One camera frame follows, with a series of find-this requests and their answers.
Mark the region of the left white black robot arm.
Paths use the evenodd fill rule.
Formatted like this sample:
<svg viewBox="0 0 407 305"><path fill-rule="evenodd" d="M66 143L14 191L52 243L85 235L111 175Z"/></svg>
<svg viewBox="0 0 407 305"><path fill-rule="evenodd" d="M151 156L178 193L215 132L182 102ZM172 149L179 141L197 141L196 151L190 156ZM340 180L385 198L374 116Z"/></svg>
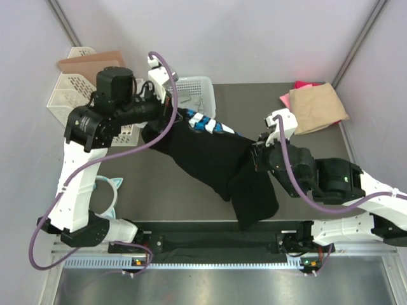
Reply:
<svg viewBox="0 0 407 305"><path fill-rule="evenodd" d="M167 87L175 83L171 69L156 62L142 94L135 90L130 69L106 67L97 74L89 103L68 115L57 195L52 209L38 220L41 230L59 234L61 242L72 248L116 241L131 252L143 247L144 237L136 224L96 214L89 208L90 199L100 164L113 158L107 152L123 126L158 121L169 131L177 95Z"/></svg>

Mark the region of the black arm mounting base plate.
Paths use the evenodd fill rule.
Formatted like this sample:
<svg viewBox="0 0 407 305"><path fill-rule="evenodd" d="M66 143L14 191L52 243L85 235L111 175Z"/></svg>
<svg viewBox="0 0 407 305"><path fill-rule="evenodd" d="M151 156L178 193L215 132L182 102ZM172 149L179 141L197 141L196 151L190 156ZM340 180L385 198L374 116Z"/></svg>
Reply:
<svg viewBox="0 0 407 305"><path fill-rule="evenodd" d="M311 241L309 222L261 221L246 230L241 230L235 220L194 221L144 221L138 222L144 231L142 245L152 251L153 246L169 250L176 248L217 248L236 246L266 246L277 244L284 255L262 255L227 257L192 257L181 254L153 253L156 264L255 264L284 262L287 254L293 256L311 254L320 257L324 247Z"/></svg>

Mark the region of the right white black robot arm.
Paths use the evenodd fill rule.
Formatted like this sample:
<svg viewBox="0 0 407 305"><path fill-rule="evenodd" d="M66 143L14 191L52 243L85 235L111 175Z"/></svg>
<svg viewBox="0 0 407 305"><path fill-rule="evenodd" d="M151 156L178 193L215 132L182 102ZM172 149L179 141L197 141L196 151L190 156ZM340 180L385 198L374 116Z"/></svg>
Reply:
<svg viewBox="0 0 407 305"><path fill-rule="evenodd" d="M329 212L363 210L353 217L306 220L284 238L309 252L337 242L382 241L406 246L406 193L374 179L359 166L341 158L315 159L305 147L261 137L251 146L255 169L270 172L292 198L311 201Z"/></svg>

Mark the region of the black daisy print t-shirt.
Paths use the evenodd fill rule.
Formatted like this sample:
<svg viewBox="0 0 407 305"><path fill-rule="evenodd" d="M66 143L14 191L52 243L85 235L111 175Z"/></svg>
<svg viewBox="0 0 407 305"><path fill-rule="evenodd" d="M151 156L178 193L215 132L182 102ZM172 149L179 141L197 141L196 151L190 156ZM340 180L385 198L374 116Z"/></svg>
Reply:
<svg viewBox="0 0 407 305"><path fill-rule="evenodd" d="M152 149L229 201L241 230L273 217L279 202L269 174L257 172L253 140L191 109L177 110L170 131Z"/></svg>

